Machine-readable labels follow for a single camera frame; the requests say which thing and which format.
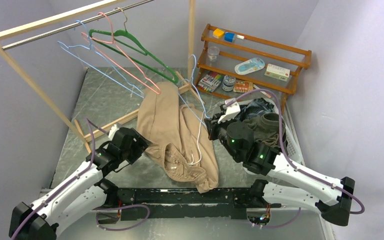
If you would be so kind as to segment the beige shorts with white stripe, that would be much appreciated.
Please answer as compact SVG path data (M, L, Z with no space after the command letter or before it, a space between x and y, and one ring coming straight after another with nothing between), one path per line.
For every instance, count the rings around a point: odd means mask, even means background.
M179 89L157 83L161 92L145 92L138 109L136 130L148 141L146 154L173 181L189 183L200 193L219 186L219 167L213 142L193 104L180 104Z

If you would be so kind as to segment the dark leaf-print shorts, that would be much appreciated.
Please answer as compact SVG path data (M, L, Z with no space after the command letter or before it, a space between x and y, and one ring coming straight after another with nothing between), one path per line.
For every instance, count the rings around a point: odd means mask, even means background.
M235 117L239 121L252 119L275 111L275 105L263 97L255 98L246 104L240 104L239 107L240 111Z

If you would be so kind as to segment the olive green shorts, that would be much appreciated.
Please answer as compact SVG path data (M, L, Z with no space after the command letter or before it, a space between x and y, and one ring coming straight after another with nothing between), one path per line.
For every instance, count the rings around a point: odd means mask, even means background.
M242 121L253 130L254 140L272 148L280 148L279 115L264 113Z

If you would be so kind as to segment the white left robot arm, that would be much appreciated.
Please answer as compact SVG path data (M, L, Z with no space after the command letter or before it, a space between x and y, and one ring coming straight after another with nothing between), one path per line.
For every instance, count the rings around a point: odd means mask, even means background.
M56 240L70 225L92 210L114 207L118 187L106 176L120 164L132 165L151 141L133 128L114 125L109 140L93 150L63 182L30 204L14 207L9 237L12 240Z

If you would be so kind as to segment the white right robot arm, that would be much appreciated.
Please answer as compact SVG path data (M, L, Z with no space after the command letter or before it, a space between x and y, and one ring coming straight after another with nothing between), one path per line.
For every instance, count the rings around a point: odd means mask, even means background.
M285 181L282 186L257 179L245 198L247 208L304 208L320 214L327 222L346 227L352 213L351 194L355 181L350 177L332 178L288 159L277 148L254 139L254 132L243 122L218 122L213 117L205 125L210 140L218 140L229 155L248 172Z

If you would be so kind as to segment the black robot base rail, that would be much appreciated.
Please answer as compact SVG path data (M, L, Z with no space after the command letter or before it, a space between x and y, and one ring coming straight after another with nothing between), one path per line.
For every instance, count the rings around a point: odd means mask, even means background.
M121 220L169 218L218 218L247 219L251 209L264 211L266 207L281 207L268 203L249 187L215 188L200 193L194 188L119 188L102 205L109 210L130 207L121 211Z

